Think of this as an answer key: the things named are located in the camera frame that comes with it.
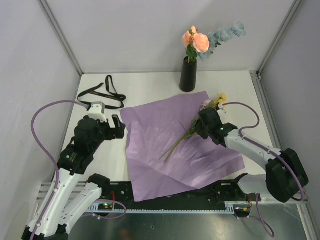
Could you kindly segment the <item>yellow artificial flower stem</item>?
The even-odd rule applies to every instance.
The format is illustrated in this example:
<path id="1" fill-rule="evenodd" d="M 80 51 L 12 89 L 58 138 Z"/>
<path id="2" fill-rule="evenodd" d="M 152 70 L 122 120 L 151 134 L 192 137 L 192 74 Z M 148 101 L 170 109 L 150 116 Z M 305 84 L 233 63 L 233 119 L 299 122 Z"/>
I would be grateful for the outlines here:
<path id="1" fill-rule="evenodd" d="M 218 93 L 216 100 L 214 101 L 214 109 L 216 109 L 216 106 L 220 103 L 222 103 L 223 105 L 226 104 L 228 102 L 228 97 L 225 93 Z"/>

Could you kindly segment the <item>blue artificial flower stem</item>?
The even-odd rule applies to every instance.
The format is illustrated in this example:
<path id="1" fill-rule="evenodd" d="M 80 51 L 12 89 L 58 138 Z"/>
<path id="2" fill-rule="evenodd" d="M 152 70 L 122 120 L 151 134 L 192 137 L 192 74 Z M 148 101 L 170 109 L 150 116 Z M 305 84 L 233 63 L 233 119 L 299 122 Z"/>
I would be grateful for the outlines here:
<path id="1" fill-rule="evenodd" d="M 246 35 L 246 26 L 243 22 L 238 21 L 233 24 L 233 26 L 223 26 L 215 32 L 209 32 L 207 34 L 209 40 L 208 51 L 204 53 L 197 54 L 197 60 L 208 59 L 211 55 L 214 54 L 214 51 L 217 47 L 221 46 L 223 43 L 227 43 L 233 37 L 244 37 Z"/>

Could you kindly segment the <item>black ribbon gold lettering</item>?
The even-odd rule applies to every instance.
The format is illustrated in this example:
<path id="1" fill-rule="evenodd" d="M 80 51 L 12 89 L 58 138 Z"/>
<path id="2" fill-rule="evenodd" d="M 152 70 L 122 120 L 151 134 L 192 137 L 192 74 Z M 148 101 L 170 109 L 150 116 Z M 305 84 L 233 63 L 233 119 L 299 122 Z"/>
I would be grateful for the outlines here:
<path id="1" fill-rule="evenodd" d="M 105 89 L 106 89 L 106 93 L 101 93 L 101 92 L 98 92 L 97 90 L 99 88 L 101 88 L 103 85 L 105 85 Z M 89 108 L 92 107 L 93 105 L 93 102 L 87 102 L 87 101 L 83 101 L 83 100 L 80 100 L 80 98 L 82 98 L 83 96 L 85 95 L 94 95 L 94 96 L 97 96 L 97 97 L 101 97 L 101 98 L 105 98 L 105 99 L 110 99 L 110 100 L 113 100 L 113 101 L 117 101 L 120 103 L 119 106 L 113 106 L 113 105 L 104 105 L 106 109 L 108 110 L 118 110 L 118 109 L 123 109 L 125 107 L 125 104 L 124 104 L 124 101 L 127 99 L 127 97 L 124 95 L 124 94 L 119 94 L 114 86 L 114 82 L 113 82 L 113 77 L 112 75 L 107 75 L 105 77 L 105 81 L 104 83 L 100 83 L 99 85 L 97 86 L 94 86 L 92 88 L 89 88 L 81 93 L 79 93 L 77 95 L 77 100 L 82 103 L 82 104 L 85 104 L 88 106 L 88 110 Z"/>

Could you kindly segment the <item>pink rose flower stem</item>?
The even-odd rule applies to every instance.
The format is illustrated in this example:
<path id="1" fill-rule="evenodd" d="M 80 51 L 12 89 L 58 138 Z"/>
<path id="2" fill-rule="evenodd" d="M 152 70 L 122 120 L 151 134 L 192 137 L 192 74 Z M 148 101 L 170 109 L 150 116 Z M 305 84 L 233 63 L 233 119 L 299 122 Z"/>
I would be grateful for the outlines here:
<path id="1" fill-rule="evenodd" d="M 185 46 L 188 64 L 196 63 L 198 55 L 206 53 L 210 48 L 209 38 L 205 34 L 198 33 L 194 25 L 183 34 L 181 39 Z"/>

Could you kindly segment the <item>pale pink flower stem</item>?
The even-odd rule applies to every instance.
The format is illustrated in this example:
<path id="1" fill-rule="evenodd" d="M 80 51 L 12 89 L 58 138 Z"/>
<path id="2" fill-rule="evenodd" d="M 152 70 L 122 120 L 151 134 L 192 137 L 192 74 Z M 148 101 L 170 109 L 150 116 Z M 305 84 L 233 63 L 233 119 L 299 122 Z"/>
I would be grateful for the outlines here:
<path id="1" fill-rule="evenodd" d="M 202 104 L 202 107 L 200 110 L 204 110 L 204 109 L 207 109 L 207 108 L 213 108 L 216 106 L 216 102 L 214 100 L 205 100 Z M 196 115 L 196 117 L 192 120 L 188 130 L 186 131 L 186 133 L 184 133 L 182 135 L 182 137 L 177 141 L 175 142 L 159 159 L 162 160 L 165 156 L 166 156 L 166 159 L 164 160 L 164 163 L 170 159 L 170 157 L 172 156 L 173 152 L 175 151 L 175 149 L 179 146 L 179 144 L 185 140 L 185 139 L 188 139 L 188 138 L 191 138 L 195 135 L 197 135 L 196 133 L 196 130 L 195 130 L 195 127 L 196 127 L 196 123 L 200 120 L 200 117 L 199 117 L 199 114 Z"/>

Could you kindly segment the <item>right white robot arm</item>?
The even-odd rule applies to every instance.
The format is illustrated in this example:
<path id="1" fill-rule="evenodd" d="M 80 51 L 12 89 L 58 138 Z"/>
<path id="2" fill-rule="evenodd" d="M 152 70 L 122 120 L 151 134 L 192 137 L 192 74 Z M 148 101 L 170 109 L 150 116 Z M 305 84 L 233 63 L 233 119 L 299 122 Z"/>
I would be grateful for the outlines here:
<path id="1" fill-rule="evenodd" d="M 231 123 L 223 124 L 218 112 L 206 108 L 198 113 L 195 132 L 203 139 L 211 138 L 216 145 L 234 150 L 249 158 L 264 171 L 264 174 L 244 174 L 230 188 L 231 196 L 242 201 L 248 194 L 267 194 L 281 203 L 286 203 L 297 193 L 305 199 L 304 187 L 309 180 L 297 153 L 288 148 L 281 150 L 245 136 Z"/>

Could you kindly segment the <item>pink paper flower bouquet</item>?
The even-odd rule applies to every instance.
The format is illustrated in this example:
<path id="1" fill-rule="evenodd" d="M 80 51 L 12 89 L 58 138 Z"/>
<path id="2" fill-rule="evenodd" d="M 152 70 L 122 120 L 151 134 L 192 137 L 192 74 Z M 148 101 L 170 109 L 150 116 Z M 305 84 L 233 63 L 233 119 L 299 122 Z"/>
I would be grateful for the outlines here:
<path id="1" fill-rule="evenodd" d="M 240 153 L 211 139 L 183 139 L 208 99 L 203 91 L 121 110 L 136 202 L 198 190 L 245 168 Z"/>

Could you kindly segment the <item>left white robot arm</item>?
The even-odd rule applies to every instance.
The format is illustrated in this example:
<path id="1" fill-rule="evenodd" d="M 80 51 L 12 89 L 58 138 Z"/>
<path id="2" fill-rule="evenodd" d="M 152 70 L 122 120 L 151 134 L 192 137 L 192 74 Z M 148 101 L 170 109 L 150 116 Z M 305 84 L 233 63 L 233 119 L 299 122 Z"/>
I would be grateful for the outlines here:
<path id="1" fill-rule="evenodd" d="M 68 239 L 73 226 L 89 206 L 110 196 L 110 179 L 95 173 L 88 178 L 82 192 L 68 202 L 100 145 L 124 138 L 125 124 L 117 115 L 113 115 L 112 120 L 114 127 L 110 127 L 107 119 L 89 114 L 78 122 L 70 143 L 55 162 L 52 184 L 40 209 L 26 226 L 21 237 L 23 240 Z"/>

